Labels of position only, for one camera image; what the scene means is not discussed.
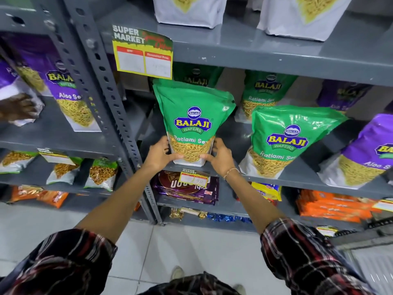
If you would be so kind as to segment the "stack of purple biscuit packets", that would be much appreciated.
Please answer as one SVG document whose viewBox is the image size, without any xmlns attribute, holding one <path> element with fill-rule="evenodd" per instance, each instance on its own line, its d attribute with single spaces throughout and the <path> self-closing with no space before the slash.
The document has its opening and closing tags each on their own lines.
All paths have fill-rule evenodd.
<svg viewBox="0 0 393 295">
<path fill-rule="evenodd" d="M 158 194 L 195 203 L 214 205 L 219 199 L 219 178 L 209 177 L 205 188 L 181 183 L 180 172 L 162 170 L 156 174 L 151 187 Z"/>
</svg>

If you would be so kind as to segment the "person's right hand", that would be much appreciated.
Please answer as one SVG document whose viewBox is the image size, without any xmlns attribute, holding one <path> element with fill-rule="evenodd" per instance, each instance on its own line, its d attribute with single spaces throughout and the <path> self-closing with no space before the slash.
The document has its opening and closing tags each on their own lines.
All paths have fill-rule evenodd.
<svg viewBox="0 0 393 295">
<path fill-rule="evenodd" d="M 213 169 L 224 180 L 230 183 L 233 177 L 239 175 L 238 168 L 235 167 L 232 157 L 232 151 L 226 147 L 221 138 L 215 138 L 212 151 L 214 153 L 213 155 L 217 158 L 217 162 L 212 165 Z"/>
</svg>

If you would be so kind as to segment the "small green white snack packet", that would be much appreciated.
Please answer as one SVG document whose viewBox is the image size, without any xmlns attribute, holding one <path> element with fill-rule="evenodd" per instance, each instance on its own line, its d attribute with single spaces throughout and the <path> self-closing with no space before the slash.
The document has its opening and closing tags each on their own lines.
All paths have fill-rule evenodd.
<svg viewBox="0 0 393 295">
<path fill-rule="evenodd" d="M 18 174 L 37 157 L 36 152 L 10 151 L 0 160 L 0 174 Z"/>
<path fill-rule="evenodd" d="M 72 185 L 80 171 L 84 158 L 71 157 L 71 161 L 74 163 L 73 165 L 66 163 L 55 164 L 52 172 L 46 180 L 46 185 L 55 183 L 66 183 Z"/>
<path fill-rule="evenodd" d="M 89 176 L 84 189 L 102 188 L 108 192 L 114 190 L 114 183 L 117 176 L 118 163 L 107 158 L 95 159 L 89 169 Z"/>
</svg>

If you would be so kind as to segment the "yellow biscuit packet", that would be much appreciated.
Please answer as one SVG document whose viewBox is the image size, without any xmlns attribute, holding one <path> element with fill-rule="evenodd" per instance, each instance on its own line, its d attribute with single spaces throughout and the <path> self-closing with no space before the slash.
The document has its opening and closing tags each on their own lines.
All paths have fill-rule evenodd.
<svg viewBox="0 0 393 295">
<path fill-rule="evenodd" d="M 277 206 L 278 202 L 282 202 L 281 190 L 282 186 L 266 183 L 249 182 L 265 199 Z"/>
</svg>

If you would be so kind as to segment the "stack of orange biscuit packets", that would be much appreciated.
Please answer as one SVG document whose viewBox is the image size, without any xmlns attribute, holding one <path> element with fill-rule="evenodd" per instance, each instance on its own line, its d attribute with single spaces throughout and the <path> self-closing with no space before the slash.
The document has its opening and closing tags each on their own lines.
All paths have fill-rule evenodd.
<svg viewBox="0 0 393 295">
<path fill-rule="evenodd" d="M 377 201 L 328 193 L 317 190 L 302 189 L 296 199 L 301 217 L 326 218 L 351 223 L 361 223 L 371 219 L 374 213 L 382 213 L 374 208 Z"/>
</svg>

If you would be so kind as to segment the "row of blue wrapped candies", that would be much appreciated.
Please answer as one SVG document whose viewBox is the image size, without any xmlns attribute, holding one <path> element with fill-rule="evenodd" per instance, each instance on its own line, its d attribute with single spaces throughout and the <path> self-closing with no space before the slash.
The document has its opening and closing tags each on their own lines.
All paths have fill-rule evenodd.
<svg viewBox="0 0 393 295">
<path fill-rule="evenodd" d="M 207 213 L 207 218 L 215 221 L 215 222 L 243 222 L 243 223 L 251 223 L 252 220 L 248 217 L 241 217 L 241 216 L 234 216 L 234 215 L 225 215 L 225 214 L 218 214 L 218 213 Z"/>
</svg>

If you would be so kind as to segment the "row of gold wrapped candies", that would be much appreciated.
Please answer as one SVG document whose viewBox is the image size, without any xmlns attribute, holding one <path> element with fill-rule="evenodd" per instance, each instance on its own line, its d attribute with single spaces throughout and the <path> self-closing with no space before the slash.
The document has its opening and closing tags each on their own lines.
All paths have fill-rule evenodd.
<svg viewBox="0 0 393 295">
<path fill-rule="evenodd" d="M 207 218 L 207 216 L 208 216 L 207 212 L 203 212 L 203 211 L 192 209 L 192 208 L 182 207 L 182 208 L 171 208 L 171 212 L 169 214 L 169 217 L 171 219 L 182 220 L 185 214 L 195 215 L 200 219 Z"/>
</svg>

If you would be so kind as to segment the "green snack pouch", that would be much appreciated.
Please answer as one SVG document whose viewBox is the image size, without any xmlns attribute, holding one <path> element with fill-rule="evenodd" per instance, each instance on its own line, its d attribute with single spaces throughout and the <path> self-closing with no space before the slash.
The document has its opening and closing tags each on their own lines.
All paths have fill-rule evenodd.
<svg viewBox="0 0 393 295">
<path fill-rule="evenodd" d="M 174 62 L 173 80 L 214 89 L 224 67 Z"/>
<path fill-rule="evenodd" d="M 153 90 L 163 115 L 175 164 L 202 167 L 211 154 L 219 127 L 236 108 L 230 92 L 167 79 L 154 79 Z"/>
<path fill-rule="evenodd" d="M 281 105 L 252 112 L 251 146 L 239 163 L 251 177 L 278 179 L 313 143 L 349 118 L 331 108 Z"/>
<path fill-rule="evenodd" d="M 297 80 L 297 75 L 245 70 L 244 89 L 235 113 L 236 122 L 250 124 L 255 108 L 275 106 Z"/>
</svg>

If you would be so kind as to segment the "plaid shirt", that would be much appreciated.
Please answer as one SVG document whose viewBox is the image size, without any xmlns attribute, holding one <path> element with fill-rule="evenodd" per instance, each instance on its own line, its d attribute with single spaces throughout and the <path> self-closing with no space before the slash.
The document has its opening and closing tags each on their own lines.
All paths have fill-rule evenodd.
<svg viewBox="0 0 393 295">
<path fill-rule="evenodd" d="M 269 270 L 291 295 L 375 295 L 368 283 L 316 229 L 290 218 L 261 234 Z M 44 239 L 6 277 L 0 295 L 100 295 L 117 247 L 108 239 L 73 228 Z M 214 275 L 178 278 L 140 295 L 240 295 Z"/>
</svg>

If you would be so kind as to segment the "large yellow green price tag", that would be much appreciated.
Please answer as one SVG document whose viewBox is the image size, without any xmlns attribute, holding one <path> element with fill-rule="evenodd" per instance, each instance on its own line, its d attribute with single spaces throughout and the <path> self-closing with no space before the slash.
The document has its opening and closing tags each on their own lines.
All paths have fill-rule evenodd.
<svg viewBox="0 0 393 295">
<path fill-rule="evenodd" d="M 173 78 L 173 41 L 162 34 L 112 25 L 117 70 L 159 79 Z"/>
</svg>

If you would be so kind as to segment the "person's left forearm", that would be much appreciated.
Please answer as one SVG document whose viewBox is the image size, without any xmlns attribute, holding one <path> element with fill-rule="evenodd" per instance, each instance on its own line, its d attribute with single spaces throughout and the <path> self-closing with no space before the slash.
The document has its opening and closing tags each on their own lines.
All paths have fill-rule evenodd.
<svg viewBox="0 0 393 295">
<path fill-rule="evenodd" d="M 117 243 L 125 230 L 146 185 L 158 172 L 145 163 L 118 190 L 88 213 L 76 226 Z"/>
</svg>

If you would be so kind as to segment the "small yellow price tag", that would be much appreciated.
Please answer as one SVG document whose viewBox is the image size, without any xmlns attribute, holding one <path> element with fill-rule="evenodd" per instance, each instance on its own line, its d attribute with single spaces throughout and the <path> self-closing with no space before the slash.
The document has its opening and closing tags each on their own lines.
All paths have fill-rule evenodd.
<svg viewBox="0 0 393 295">
<path fill-rule="evenodd" d="M 373 208 L 393 213 L 393 198 L 381 199 L 373 205 Z"/>
<path fill-rule="evenodd" d="M 67 165 L 76 165 L 70 156 L 65 152 L 53 150 L 50 148 L 37 148 L 38 153 L 48 162 L 48 163 L 62 163 Z"/>
<path fill-rule="evenodd" d="M 210 175 L 208 173 L 193 170 L 190 168 L 183 168 L 179 175 L 179 182 L 189 185 L 196 185 L 201 188 L 206 188 L 209 183 Z"/>
</svg>

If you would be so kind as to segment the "white snack pouch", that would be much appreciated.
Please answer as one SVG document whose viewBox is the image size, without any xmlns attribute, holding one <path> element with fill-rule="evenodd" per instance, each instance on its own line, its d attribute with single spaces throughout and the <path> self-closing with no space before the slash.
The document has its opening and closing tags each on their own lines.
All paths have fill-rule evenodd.
<svg viewBox="0 0 393 295">
<path fill-rule="evenodd" d="M 227 0 L 153 0 L 158 23 L 213 29 L 222 24 Z"/>
<path fill-rule="evenodd" d="M 263 0 L 257 28 L 268 35 L 326 41 L 352 0 Z"/>
</svg>

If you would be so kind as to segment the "orange snack packet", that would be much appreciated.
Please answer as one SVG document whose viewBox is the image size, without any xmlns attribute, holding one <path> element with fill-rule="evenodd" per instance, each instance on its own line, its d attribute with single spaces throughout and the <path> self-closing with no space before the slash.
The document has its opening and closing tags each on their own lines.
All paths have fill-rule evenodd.
<svg viewBox="0 0 393 295">
<path fill-rule="evenodd" d="M 37 196 L 37 201 L 59 209 L 67 199 L 68 195 L 68 192 L 44 190 Z"/>
<path fill-rule="evenodd" d="M 24 200 L 37 200 L 37 198 L 39 198 L 43 192 L 44 189 L 41 187 L 31 185 L 14 185 L 12 187 L 11 197 L 8 202 L 15 203 Z"/>
</svg>

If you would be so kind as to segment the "grey metal shelf rack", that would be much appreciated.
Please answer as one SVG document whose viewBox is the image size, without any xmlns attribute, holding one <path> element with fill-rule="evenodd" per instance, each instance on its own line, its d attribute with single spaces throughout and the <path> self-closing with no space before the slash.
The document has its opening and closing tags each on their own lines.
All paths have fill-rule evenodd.
<svg viewBox="0 0 393 295">
<path fill-rule="evenodd" d="M 0 126 L 0 148 L 27 151 L 48 148 L 85 160 L 74 184 L 43 186 L 69 192 L 65 209 L 89 212 L 111 192 L 86 188 L 94 159 L 107 158 L 121 169 L 115 177 L 119 188 L 135 173 L 140 154 L 132 120 L 143 121 L 145 105 L 127 104 L 127 112 L 115 84 L 108 51 L 99 34 L 98 19 L 125 5 L 126 0 L 0 0 L 0 32 L 13 37 L 34 35 L 50 39 L 61 63 L 74 79 L 77 95 L 91 110 L 100 132 L 75 132 L 54 97 L 44 97 L 39 119 L 20 128 Z"/>
<path fill-rule="evenodd" d="M 151 111 L 147 117 L 140 99 L 125 109 L 109 71 L 107 54 L 113 53 L 112 26 L 136 25 L 163 34 L 174 43 L 175 62 L 223 66 L 234 69 L 266 69 L 313 79 L 363 82 L 393 87 L 393 19 L 345 13 L 326 42 L 272 37 L 253 28 L 258 18 L 241 1 L 229 2 L 229 15 L 214 29 L 159 24 L 153 15 L 152 0 L 63 0 L 70 22 L 89 57 L 91 70 L 111 110 L 112 118 L 127 149 L 132 167 L 141 166 L 148 146 L 164 134 L 162 117 Z M 300 218 L 294 206 L 296 188 L 333 189 L 323 185 L 318 163 L 357 134 L 365 121 L 349 120 L 309 152 L 296 159 L 282 179 L 284 199 L 279 204 L 290 217 L 306 225 L 331 225 L 345 231 L 364 231 L 361 224 L 323 218 Z"/>
</svg>

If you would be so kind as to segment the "person's left hand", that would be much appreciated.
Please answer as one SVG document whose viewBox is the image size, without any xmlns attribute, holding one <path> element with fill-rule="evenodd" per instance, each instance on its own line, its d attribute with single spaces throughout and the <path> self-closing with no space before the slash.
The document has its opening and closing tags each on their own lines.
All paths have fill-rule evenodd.
<svg viewBox="0 0 393 295">
<path fill-rule="evenodd" d="M 163 170 L 166 163 L 166 154 L 170 150 L 167 136 L 162 136 L 158 142 L 150 146 L 148 155 L 143 163 L 143 169 L 148 170 L 153 175 Z"/>
</svg>

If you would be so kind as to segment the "purple snack pouch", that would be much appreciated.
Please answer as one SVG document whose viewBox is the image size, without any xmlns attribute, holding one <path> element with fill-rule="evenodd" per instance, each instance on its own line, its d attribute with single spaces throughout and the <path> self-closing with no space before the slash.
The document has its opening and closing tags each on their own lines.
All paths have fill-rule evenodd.
<svg viewBox="0 0 393 295">
<path fill-rule="evenodd" d="M 101 132 L 48 36 L 5 32 L 1 37 L 14 53 L 17 70 L 39 94 L 54 97 L 74 132 Z"/>
<path fill-rule="evenodd" d="M 20 93 L 26 93 L 32 96 L 35 108 L 37 109 L 38 119 L 39 114 L 44 108 L 44 103 L 9 63 L 0 56 L 0 99 L 6 99 Z M 35 120 L 36 119 L 24 119 L 9 123 L 21 127 L 25 124 L 33 123 Z"/>
<path fill-rule="evenodd" d="M 346 114 L 371 88 L 373 85 L 370 84 L 325 79 L 316 104 Z"/>
<path fill-rule="evenodd" d="M 393 114 L 380 113 L 358 137 L 320 164 L 318 176 L 329 186 L 359 189 L 393 167 Z"/>
</svg>

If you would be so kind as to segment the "person's right forearm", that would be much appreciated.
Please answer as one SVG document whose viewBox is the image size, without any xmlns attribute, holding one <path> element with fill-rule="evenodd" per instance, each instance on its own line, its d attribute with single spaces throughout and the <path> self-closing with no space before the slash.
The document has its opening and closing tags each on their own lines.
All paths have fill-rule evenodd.
<svg viewBox="0 0 393 295">
<path fill-rule="evenodd" d="M 286 218 L 281 210 L 265 199 L 240 173 L 228 184 L 236 193 L 259 235 L 273 221 Z"/>
</svg>

